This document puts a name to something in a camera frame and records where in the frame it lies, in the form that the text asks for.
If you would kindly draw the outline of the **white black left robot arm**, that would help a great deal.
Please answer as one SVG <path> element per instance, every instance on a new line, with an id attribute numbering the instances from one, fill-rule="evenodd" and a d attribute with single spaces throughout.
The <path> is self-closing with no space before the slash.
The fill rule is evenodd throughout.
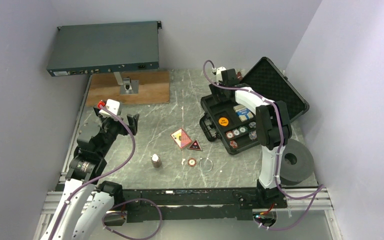
<path id="1" fill-rule="evenodd" d="M 118 183 L 99 180 L 115 173 L 120 166 L 104 173 L 105 156 L 117 136 L 133 138 L 138 131 L 140 115 L 127 115 L 125 123 L 120 108 L 109 102 L 94 107 L 99 123 L 80 128 L 73 159 L 65 176 L 64 189 L 53 218 L 41 236 L 43 240 L 86 240 L 109 209 L 117 210 L 124 203 L 123 187 Z"/>

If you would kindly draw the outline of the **black poker set case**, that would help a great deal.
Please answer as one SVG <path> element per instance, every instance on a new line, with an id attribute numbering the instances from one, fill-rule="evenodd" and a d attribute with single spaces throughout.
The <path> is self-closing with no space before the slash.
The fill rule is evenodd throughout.
<path id="1" fill-rule="evenodd" d="M 222 80 L 221 84 L 225 87 L 251 87 L 255 92 L 267 99 L 285 102 L 290 121 L 292 122 L 306 113 L 310 107 L 308 102 L 268 57 L 262 57 L 245 74 L 242 81 L 237 79 L 237 72 L 233 68 L 222 72 Z M 213 87 L 212 84 L 209 84 L 211 94 L 202 97 L 200 100 L 204 115 L 200 119 L 199 125 L 205 137 L 210 142 L 221 140 L 227 153 L 230 155 L 236 155 L 252 148 L 239 151 L 228 149 L 225 133 L 246 123 L 255 122 L 255 116 L 250 120 L 242 122 L 233 109 L 234 106 L 240 104 L 235 99 L 224 103 L 217 103 L 213 98 Z M 228 118 L 228 126 L 219 125 L 218 119 L 221 117 Z"/>

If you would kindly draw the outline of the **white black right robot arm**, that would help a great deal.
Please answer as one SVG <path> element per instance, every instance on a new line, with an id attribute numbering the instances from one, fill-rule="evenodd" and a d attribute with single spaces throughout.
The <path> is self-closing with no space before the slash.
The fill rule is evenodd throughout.
<path id="1" fill-rule="evenodd" d="M 282 100 L 265 98 L 249 86 L 227 87 L 221 82 L 210 83 L 219 89 L 234 93 L 235 101 L 254 114 L 255 132 L 262 147 L 258 182 L 263 187 L 255 194 L 255 200 L 260 207 L 267 208 L 275 201 L 275 194 L 271 189 L 280 188 L 280 161 L 292 133 L 287 105 Z"/>

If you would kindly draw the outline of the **red playing card deck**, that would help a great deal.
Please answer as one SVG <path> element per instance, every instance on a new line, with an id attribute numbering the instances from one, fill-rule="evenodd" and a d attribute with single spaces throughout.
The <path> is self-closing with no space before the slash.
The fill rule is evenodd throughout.
<path id="1" fill-rule="evenodd" d="M 183 128 L 179 128 L 170 136 L 180 149 L 183 149 L 192 143 L 192 139 Z"/>

